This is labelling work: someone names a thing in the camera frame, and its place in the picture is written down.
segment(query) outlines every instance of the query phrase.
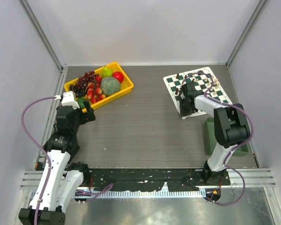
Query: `wood grain surface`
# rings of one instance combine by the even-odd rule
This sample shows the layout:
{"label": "wood grain surface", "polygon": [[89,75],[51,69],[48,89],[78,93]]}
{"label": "wood grain surface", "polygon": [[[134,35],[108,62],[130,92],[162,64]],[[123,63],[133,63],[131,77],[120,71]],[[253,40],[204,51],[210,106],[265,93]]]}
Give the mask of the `wood grain surface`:
{"label": "wood grain surface", "polygon": [[[163,77],[205,66],[123,66],[134,83],[129,94],[95,110],[96,121],[78,131],[74,162],[89,167],[202,167],[208,159],[203,124],[208,115],[185,120],[178,114]],[[236,102],[225,65],[209,66]],[[66,82],[98,67],[69,67]],[[256,167],[253,154],[232,157],[231,166]]]}

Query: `yellow tray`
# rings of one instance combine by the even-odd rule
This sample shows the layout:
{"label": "yellow tray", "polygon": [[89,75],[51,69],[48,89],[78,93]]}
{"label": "yellow tray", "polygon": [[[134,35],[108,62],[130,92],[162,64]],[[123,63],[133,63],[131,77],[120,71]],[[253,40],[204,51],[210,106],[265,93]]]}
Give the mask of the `yellow tray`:
{"label": "yellow tray", "polygon": [[[121,89],[119,92],[113,94],[113,95],[110,95],[109,97],[106,97],[105,99],[99,101],[99,102],[96,102],[94,104],[92,104],[90,101],[90,105],[93,109],[97,109],[119,97],[122,97],[123,95],[126,95],[128,94],[129,92],[132,91],[132,88],[133,88],[133,83],[131,82],[131,80],[129,79],[129,77],[126,75],[126,73],[123,71],[123,69],[120,67],[120,65],[117,63],[117,62],[112,62],[111,64],[108,64],[106,65],[108,68],[112,69],[113,72],[116,72],[116,71],[119,71],[121,72],[123,75],[124,75],[124,80],[122,81],[121,83]],[[99,74],[100,76],[102,75],[102,72],[103,72],[103,67],[99,68],[99,69],[96,69],[95,70],[95,74]],[[65,87],[65,90],[66,91],[70,91],[70,85],[73,84],[75,85],[76,81],[78,80],[78,78],[72,80],[72,81],[69,81],[67,83],[65,83],[64,87]]]}

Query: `wall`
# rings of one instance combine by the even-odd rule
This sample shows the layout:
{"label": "wall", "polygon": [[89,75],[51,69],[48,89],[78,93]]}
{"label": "wall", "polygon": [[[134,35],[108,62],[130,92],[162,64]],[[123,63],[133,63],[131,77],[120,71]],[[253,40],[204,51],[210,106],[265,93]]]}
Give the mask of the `wall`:
{"label": "wall", "polygon": [[37,0],[68,66],[225,63],[258,1]]}
{"label": "wall", "polygon": [[252,116],[260,162],[281,194],[281,0],[269,1],[231,66],[239,101]]}
{"label": "wall", "polygon": [[[12,224],[25,170],[37,148],[21,127],[26,105],[53,94],[58,70],[17,0],[0,0],[0,225]],[[50,101],[34,106],[25,121],[41,141]]]}

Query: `green pear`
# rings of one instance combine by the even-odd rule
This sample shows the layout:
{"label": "green pear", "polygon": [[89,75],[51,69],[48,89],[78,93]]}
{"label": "green pear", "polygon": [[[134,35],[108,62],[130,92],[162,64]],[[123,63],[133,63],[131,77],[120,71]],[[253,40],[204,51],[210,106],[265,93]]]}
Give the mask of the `green pear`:
{"label": "green pear", "polygon": [[112,76],[113,74],[113,70],[109,69],[106,65],[103,67],[103,72],[102,72],[102,76],[105,77],[109,77]]}

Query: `chessboard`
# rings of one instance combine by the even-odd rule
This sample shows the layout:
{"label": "chessboard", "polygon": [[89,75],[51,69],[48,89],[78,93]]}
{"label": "chessboard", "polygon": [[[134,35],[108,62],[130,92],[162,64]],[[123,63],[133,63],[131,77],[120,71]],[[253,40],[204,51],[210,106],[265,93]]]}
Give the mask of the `chessboard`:
{"label": "chessboard", "polygon": [[[212,70],[209,67],[204,67],[200,69],[195,69],[183,73],[166,76],[163,78],[165,86],[167,87],[170,96],[175,104],[175,107],[179,113],[180,113],[179,99],[184,98],[180,87],[184,79],[185,79],[184,83],[193,83],[195,85],[196,90],[202,90],[203,92],[205,92],[211,85],[211,79],[207,78],[206,75],[192,75],[192,73],[196,73],[196,72],[203,72],[205,74],[209,74],[212,76],[212,79],[214,81],[214,86],[208,93],[209,96],[219,101],[232,104],[230,98],[222,88],[221,83],[216,78]],[[198,110],[198,112],[193,113],[192,115],[189,116],[183,116],[182,118],[185,119],[187,117],[200,116],[203,114],[206,113],[201,110]]]}

